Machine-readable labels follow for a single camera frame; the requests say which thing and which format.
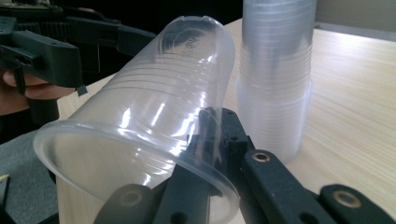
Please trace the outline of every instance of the table surface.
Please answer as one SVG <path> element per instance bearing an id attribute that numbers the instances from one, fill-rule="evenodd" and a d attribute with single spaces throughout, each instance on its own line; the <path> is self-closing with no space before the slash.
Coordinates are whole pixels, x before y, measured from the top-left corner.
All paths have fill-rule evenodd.
<path id="1" fill-rule="evenodd" d="M 237 112 L 242 20 L 225 26 L 235 43 L 235 65 L 224 107 Z M 300 153 L 286 164 L 316 193 L 329 184 L 357 189 L 396 218 L 396 43 L 315 30 L 314 84 Z M 61 119 L 99 91 L 112 76 L 59 100 Z M 103 205 L 61 179 L 61 223 L 92 223 Z M 244 223 L 238 213 L 232 223 Z"/>

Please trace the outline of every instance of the gray fabric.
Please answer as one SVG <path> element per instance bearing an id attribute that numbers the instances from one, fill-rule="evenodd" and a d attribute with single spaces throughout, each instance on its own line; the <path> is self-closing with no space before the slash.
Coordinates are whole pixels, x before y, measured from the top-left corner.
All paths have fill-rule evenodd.
<path id="1" fill-rule="evenodd" d="M 56 214 L 56 185 L 33 150 L 35 132 L 0 145 L 0 175 L 10 177 L 6 211 L 17 224 L 36 224 Z"/>

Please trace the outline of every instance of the transparent plastic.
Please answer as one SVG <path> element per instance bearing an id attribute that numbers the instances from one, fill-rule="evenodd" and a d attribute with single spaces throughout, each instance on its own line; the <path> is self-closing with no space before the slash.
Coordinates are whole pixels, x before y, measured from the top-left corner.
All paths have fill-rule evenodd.
<path id="1" fill-rule="evenodd" d="M 180 165 L 220 192 L 209 222 L 227 223 L 239 197 L 214 163 L 233 61 L 233 40 L 218 21 L 177 18 L 69 119 L 43 126 L 35 152 L 57 176 L 104 202 L 127 184 L 155 188 Z M 215 125 L 202 125 L 203 116 Z M 208 133 L 210 148 L 189 148 Z"/>
<path id="2" fill-rule="evenodd" d="M 316 0 L 244 0 L 238 115 L 256 148 L 297 155 L 312 81 Z"/>

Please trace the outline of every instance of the screw hole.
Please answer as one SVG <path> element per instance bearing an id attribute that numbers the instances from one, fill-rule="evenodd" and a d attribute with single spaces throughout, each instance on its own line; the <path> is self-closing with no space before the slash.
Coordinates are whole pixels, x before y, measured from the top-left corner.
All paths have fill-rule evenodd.
<path id="1" fill-rule="evenodd" d="M 253 154 L 253 159 L 255 161 L 267 162 L 267 161 L 270 160 L 270 157 L 267 154 L 265 154 L 265 153 L 257 152 L 257 153 Z"/>

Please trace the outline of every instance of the wooden table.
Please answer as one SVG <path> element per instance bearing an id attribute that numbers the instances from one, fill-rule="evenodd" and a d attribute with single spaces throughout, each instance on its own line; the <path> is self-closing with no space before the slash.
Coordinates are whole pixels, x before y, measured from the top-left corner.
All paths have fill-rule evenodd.
<path id="1" fill-rule="evenodd" d="M 237 112 L 242 20 L 226 25 L 235 65 L 224 107 Z M 299 155 L 286 164 L 316 193 L 339 183 L 359 190 L 396 218 L 396 43 L 315 30 L 312 103 Z M 110 79 L 60 99 L 66 119 Z M 92 223 L 102 203 L 58 180 L 61 223 Z M 244 223 L 238 213 L 232 223 Z"/>

